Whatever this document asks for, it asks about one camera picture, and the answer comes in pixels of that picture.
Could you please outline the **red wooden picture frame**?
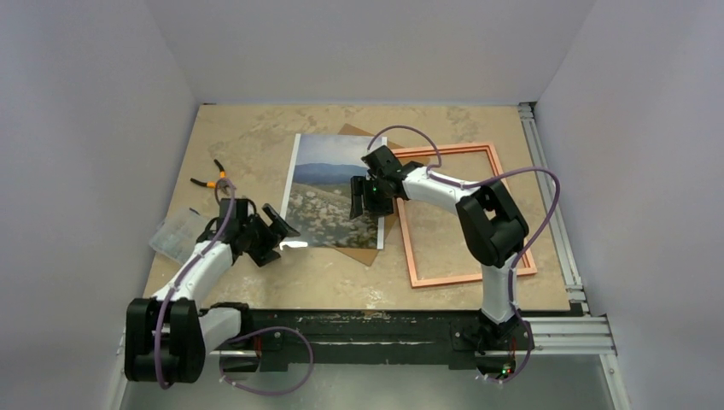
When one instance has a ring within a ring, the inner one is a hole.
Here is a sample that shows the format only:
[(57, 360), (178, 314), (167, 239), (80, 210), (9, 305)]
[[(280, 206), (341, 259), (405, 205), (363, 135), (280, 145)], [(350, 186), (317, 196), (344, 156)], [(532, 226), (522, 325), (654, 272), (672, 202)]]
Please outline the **red wooden picture frame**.
[(456, 214), (460, 220), (467, 248), (482, 268), (501, 269), (503, 263), (517, 256), (526, 261), (523, 275), (537, 273), (532, 257), (525, 249), (529, 233), (527, 222), (514, 203), (502, 181), (504, 173), (491, 143), (456, 143), (437, 148), (394, 149), (399, 159), (435, 155), (484, 152), (488, 156), (493, 177), (489, 182), (472, 183), (449, 179), (441, 175), (428, 175), (425, 170), (414, 173), (406, 185), (406, 192), (414, 200), (430, 203)]

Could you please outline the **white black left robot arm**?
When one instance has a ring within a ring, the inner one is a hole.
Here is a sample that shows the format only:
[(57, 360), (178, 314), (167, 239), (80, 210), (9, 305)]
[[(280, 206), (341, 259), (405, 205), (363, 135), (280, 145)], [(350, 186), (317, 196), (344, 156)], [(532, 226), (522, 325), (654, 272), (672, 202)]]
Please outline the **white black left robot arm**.
[(197, 237), (190, 258), (160, 290), (126, 309), (124, 374), (132, 382), (167, 389), (194, 383), (205, 360), (228, 343), (245, 349), (260, 333), (248, 304), (218, 302), (200, 311), (221, 275), (247, 255), (258, 267), (280, 258), (278, 246), (300, 233), (269, 204), (224, 198), (219, 215)]

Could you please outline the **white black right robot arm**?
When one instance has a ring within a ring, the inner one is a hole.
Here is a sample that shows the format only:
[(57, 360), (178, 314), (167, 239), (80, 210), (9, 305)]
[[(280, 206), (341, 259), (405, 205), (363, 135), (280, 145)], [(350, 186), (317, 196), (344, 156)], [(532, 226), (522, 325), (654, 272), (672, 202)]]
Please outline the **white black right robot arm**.
[(521, 322), (517, 263), (529, 227), (505, 184), (496, 179), (473, 183), (419, 162), (402, 163), (387, 146), (362, 161), (365, 175), (350, 179), (350, 219), (390, 215), (397, 200), (428, 203), (455, 215), (465, 245), (482, 269), (481, 340), (492, 348), (509, 341)]

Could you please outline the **landscape photo print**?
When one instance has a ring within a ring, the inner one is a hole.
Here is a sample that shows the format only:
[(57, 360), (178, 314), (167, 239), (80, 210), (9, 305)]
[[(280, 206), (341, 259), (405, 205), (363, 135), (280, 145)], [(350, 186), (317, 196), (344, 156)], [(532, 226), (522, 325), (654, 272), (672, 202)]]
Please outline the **landscape photo print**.
[(350, 179), (367, 175), (366, 136), (298, 133), (289, 163), (281, 215), (308, 248), (383, 249), (384, 219), (349, 219)]

